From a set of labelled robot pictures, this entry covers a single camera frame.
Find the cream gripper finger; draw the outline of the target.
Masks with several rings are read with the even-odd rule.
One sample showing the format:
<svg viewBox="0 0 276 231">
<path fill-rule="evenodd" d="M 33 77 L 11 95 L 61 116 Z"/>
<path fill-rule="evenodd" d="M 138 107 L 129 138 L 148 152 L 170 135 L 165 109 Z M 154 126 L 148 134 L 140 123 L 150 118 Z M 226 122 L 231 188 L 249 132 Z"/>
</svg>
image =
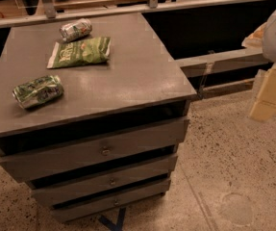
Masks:
<svg viewBox="0 0 276 231">
<path fill-rule="evenodd" d="M 276 112 L 276 63 L 263 74 L 249 117 L 257 121 L 266 121 Z"/>
</svg>

